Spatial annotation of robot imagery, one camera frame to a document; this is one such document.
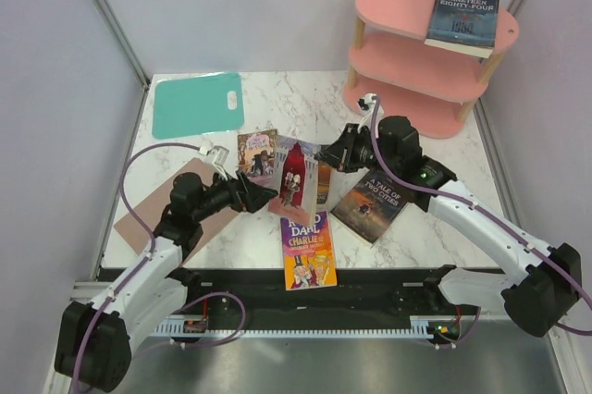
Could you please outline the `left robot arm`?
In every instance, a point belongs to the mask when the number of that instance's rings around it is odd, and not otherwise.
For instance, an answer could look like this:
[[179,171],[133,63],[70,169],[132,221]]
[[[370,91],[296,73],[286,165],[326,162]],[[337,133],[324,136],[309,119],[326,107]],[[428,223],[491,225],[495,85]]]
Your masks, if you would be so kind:
[[114,282],[89,302],[72,302],[62,315],[55,370],[75,383],[110,392],[129,370],[135,351],[170,314],[192,314],[203,303],[181,264],[197,246],[211,215],[230,208],[256,213],[277,191],[237,177],[196,173],[174,178],[169,203],[149,242]]

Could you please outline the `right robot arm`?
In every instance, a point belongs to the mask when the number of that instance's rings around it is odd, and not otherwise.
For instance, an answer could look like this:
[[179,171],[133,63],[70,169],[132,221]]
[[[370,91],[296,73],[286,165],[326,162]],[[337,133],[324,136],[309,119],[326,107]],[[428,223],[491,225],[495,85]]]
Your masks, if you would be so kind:
[[423,154],[406,117],[349,123],[317,158],[342,173],[385,172],[409,203],[455,228],[500,268],[492,274],[442,266],[424,283],[430,312],[454,305],[502,309],[524,332],[543,337],[578,301],[591,301],[574,247],[553,247],[493,214],[452,171]]

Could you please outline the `Hamlet red cover book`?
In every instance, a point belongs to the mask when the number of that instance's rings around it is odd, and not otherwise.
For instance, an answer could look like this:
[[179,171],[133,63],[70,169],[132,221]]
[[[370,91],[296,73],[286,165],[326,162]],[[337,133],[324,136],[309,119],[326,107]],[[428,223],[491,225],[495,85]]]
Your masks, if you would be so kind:
[[269,211],[289,221],[309,227],[317,203],[318,144],[278,135],[275,151],[273,188],[277,191]]

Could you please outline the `A Tale of Two Cities book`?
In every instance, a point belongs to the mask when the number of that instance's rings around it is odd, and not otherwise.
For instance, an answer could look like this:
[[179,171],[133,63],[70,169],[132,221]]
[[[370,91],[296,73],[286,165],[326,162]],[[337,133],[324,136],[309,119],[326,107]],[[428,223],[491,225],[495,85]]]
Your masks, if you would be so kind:
[[367,246],[387,232],[408,201],[384,171],[371,170],[339,201],[331,214]]

